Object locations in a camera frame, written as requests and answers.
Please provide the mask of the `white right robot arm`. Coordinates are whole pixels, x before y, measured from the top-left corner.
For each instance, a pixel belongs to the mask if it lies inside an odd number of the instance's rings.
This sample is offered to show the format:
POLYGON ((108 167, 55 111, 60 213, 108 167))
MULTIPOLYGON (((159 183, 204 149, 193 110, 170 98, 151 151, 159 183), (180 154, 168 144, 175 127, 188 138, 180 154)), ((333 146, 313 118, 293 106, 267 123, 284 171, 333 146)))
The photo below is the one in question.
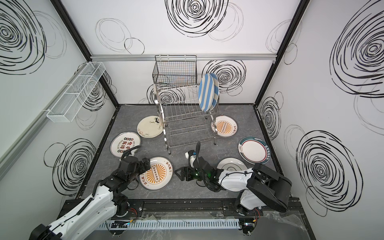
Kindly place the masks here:
POLYGON ((238 206, 253 210, 267 206, 277 212, 285 213, 289 207, 292 182, 272 169, 256 163, 243 171, 228 171, 212 167, 204 158, 196 159, 193 166, 175 170, 181 181, 201 181, 212 192, 239 192, 238 206))

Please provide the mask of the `small blue striped plate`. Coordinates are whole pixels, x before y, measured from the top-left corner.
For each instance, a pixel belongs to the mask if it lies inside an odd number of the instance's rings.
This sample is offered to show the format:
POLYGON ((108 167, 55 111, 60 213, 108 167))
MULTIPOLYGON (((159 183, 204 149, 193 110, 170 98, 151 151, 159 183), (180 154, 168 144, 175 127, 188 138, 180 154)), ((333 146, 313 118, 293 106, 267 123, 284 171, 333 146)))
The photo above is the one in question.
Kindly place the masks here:
POLYGON ((203 112, 207 112, 213 103, 215 93, 214 79, 210 74, 205 74, 199 84, 198 100, 203 112))

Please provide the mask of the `large blue striped plate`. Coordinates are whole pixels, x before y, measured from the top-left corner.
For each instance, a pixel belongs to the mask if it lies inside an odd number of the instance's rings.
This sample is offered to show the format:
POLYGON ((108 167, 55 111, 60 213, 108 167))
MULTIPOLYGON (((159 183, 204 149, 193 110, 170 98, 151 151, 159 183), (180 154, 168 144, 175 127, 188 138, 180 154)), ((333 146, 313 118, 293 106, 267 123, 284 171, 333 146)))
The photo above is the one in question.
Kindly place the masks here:
POLYGON ((216 74, 210 73, 210 76, 213 78, 213 81, 214 81, 214 98, 213 98, 213 101, 212 101, 212 104, 210 107, 210 111, 212 111, 218 103, 220 86, 219 86, 219 81, 218 81, 218 77, 216 76, 216 74))

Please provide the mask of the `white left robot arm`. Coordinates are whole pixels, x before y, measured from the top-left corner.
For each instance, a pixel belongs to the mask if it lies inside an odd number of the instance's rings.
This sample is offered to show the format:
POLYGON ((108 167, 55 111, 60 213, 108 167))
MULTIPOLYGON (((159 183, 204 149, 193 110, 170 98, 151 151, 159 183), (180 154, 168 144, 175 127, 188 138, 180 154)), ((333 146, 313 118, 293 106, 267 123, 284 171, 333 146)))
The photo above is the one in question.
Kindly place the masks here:
POLYGON ((94 186, 93 192, 61 218, 37 226, 30 240, 84 240, 113 216, 124 217, 132 210, 123 191, 138 176, 151 169, 150 159, 123 157, 117 170, 94 186))

